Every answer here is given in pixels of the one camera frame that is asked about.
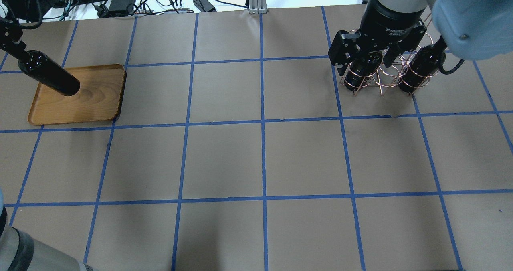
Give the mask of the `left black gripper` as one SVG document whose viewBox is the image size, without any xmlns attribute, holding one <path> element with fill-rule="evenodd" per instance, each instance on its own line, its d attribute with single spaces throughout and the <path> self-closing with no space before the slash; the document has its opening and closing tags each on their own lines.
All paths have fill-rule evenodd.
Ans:
<svg viewBox="0 0 513 271">
<path fill-rule="evenodd" d="M 1 49 L 18 59 L 21 63 L 27 63 L 30 61 L 31 55 L 26 50 L 26 43 L 20 42 L 23 34 L 20 25 L 9 21 L 6 18 L 0 19 L 0 25 Z"/>
</svg>

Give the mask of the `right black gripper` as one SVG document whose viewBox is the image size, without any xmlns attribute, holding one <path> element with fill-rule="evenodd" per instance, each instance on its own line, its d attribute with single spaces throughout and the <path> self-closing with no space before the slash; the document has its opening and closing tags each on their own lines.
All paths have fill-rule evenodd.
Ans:
<svg viewBox="0 0 513 271">
<path fill-rule="evenodd" d="M 423 38 L 426 26 L 421 15 L 424 11 L 402 13 L 379 2 L 369 2 L 357 30 L 339 30 L 335 34 L 328 50 L 332 66 L 343 64 L 341 76 L 346 76 L 349 63 L 368 53 L 386 50 L 383 64 L 391 67 L 398 56 L 414 50 Z"/>
</svg>

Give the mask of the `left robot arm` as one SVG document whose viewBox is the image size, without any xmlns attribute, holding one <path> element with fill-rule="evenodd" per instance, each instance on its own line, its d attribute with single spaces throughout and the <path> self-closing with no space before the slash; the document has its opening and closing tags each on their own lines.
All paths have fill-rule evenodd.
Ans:
<svg viewBox="0 0 513 271">
<path fill-rule="evenodd" d="M 31 126 L 1 66 L 1 269 L 338 271 L 353 219 L 323 15 L 47 23 L 77 71 L 125 71 L 121 110 Z"/>
</svg>

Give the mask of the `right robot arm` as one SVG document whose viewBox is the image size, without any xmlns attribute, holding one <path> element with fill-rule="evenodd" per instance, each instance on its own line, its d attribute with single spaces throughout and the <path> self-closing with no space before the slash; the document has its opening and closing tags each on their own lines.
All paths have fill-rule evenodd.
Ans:
<svg viewBox="0 0 513 271">
<path fill-rule="evenodd" d="M 414 50 L 432 22 L 454 55 L 485 60 L 512 51 L 512 0 L 368 0 L 353 34 L 340 30 L 328 51 L 333 66 L 346 66 L 365 55 L 390 50 L 389 60 Z"/>
</svg>

